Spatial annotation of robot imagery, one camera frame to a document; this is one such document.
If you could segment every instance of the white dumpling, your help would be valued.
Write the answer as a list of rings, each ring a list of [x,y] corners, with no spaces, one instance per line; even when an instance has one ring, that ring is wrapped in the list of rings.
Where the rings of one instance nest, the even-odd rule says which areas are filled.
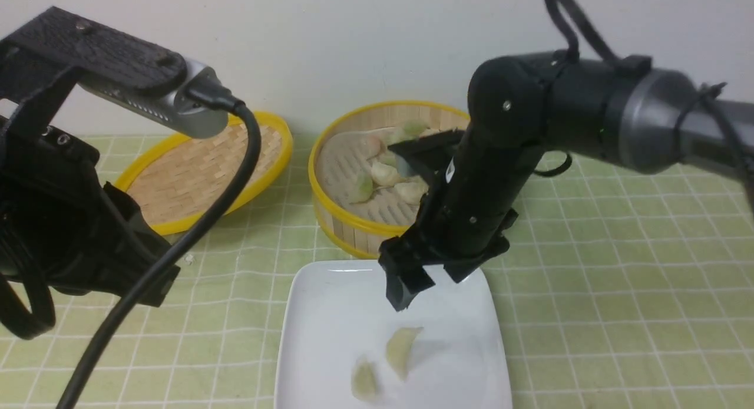
[[[379,186],[393,186],[401,181],[398,169],[379,161],[372,163],[372,180]]]
[[[409,205],[419,205],[422,202],[422,195],[429,191],[429,186],[423,180],[410,181],[407,183],[395,184],[395,191],[401,200]]]
[[[414,345],[416,336],[422,330],[421,326],[418,328],[399,328],[390,338],[385,349],[385,358],[388,359],[388,364],[403,381],[409,376],[411,347]]]
[[[377,398],[377,381],[372,364],[366,359],[356,363],[350,378],[350,393],[361,401],[374,401]]]
[[[367,135],[361,139],[361,154],[367,159],[376,157],[382,151],[382,140],[377,135]]]

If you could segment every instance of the grid pattern tablecloth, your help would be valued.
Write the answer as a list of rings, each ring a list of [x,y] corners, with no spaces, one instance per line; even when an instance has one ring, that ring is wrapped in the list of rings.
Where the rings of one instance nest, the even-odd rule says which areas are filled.
[[[349,258],[316,226],[313,138],[296,136],[280,179],[194,248],[161,309],[127,318],[82,407],[272,407],[293,275]],[[87,140],[113,181],[158,138]],[[516,409],[752,406],[754,227],[738,184],[577,159],[530,180],[516,208],[511,251],[483,267]],[[53,333],[0,329],[0,409],[54,406],[114,298],[55,301]]]

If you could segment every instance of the steamer basket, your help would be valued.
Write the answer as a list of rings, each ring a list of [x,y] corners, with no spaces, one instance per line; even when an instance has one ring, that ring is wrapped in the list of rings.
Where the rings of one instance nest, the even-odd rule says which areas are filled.
[[[403,234],[418,206],[410,206],[392,189],[379,189],[369,202],[350,204],[348,189],[370,161],[359,149],[364,136],[384,136],[406,121],[426,121],[440,130],[465,129],[468,114],[445,105],[393,101],[367,105],[345,114],[318,138],[309,157],[309,181],[315,215],[323,232],[343,250],[362,259],[379,256],[383,240]]]
[[[262,151],[246,188],[228,213],[272,184],[290,161],[293,137],[282,118],[255,111]],[[231,116],[228,127],[207,140],[176,133],[135,160],[115,181],[139,203],[144,219],[160,235],[186,231],[215,202],[246,151],[246,126]]]

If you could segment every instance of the white plate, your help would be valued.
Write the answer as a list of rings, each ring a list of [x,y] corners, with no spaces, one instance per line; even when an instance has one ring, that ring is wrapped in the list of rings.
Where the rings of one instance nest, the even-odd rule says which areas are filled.
[[[293,280],[275,385],[277,409],[511,409],[511,383],[490,287],[477,270],[453,283],[442,267],[409,309],[385,298],[373,260],[315,262]],[[423,326],[401,382],[385,344],[401,326]],[[350,376],[359,358],[375,367],[381,397],[356,400]]]

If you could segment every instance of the steamed dumpling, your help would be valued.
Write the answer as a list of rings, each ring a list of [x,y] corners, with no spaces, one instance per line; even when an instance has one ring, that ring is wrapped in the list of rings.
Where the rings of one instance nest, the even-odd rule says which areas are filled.
[[[393,144],[403,143],[403,141],[412,140],[410,135],[404,132],[404,128],[396,127],[390,135],[385,137],[385,147],[392,146]]]
[[[382,140],[371,134],[361,139],[361,154],[367,159],[376,157],[382,151]]]
[[[395,374],[405,381],[409,376],[409,356],[414,340],[423,328],[399,328],[388,341],[385,349],[385,358]]]
[[[377,397],[377,381],[372,364],[365,359],[356,363],[350,378],[350,393],[361,401],[373,401]]]
[[[409,205],[417,206],[422,201],[422,195],[429,191],[429,186],[426,185],[426,182],[419,179],[417,181],[397,183],[395,184],[395,191],[398,192],[401,200],[407,202]]]
[[[367,172],[361,172],[356,176],[356,181],[348,192],[348,202],[351,204],[363,203],[371,199],[372,192],[374,192],[372,176]]]
[[[427,129],[429,129],[429,125],[419,119],[407,121],[403,127],[404,133],[411,138],[418,138]]]
[[[392,151],[385,151],[377,157],[377,161],[388,166],[398,167],[398,160],[395,158],[395,153]]]
[[[440,132],[442,132],[442,130],[430,128],[420,133],[419,138],[429,137],[430,135],[434,135],[435,133],[440,133]]]
[[[372,180],[379,186],[393,186],[401,181],[401,175],[398,173],[398,169],[389,166],[379,161],[372,163],[372,170],[370,170]]]

